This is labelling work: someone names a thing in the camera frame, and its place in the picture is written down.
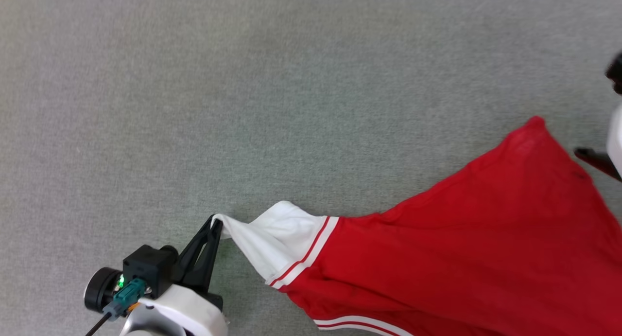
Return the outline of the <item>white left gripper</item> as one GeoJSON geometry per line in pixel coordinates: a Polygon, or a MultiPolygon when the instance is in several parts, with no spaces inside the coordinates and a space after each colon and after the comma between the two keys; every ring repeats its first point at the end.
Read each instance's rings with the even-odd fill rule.
{"type": "MultiPolygon", "coordinates": [[[[223,223],[214,214],[205,221],[180,253],[173,271],[174,283],[208,292],[222,230],[223,223]]],[[[143,297],[138,302],[153,307],[194,336],[226,336],[228,327],[222,311],[193,290],[173,284],[157,299],[143,297]]]]}

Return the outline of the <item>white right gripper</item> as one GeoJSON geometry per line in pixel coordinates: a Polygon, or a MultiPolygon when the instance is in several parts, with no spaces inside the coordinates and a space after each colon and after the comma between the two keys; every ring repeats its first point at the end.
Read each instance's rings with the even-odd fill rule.
{"type": "Polygon", "coordinates": [[[622,182],[622,106],[613,111],[609,122],[606,153],[593,148],[575,148],[574,155],[600,170],[600,172],[622,182]]]}

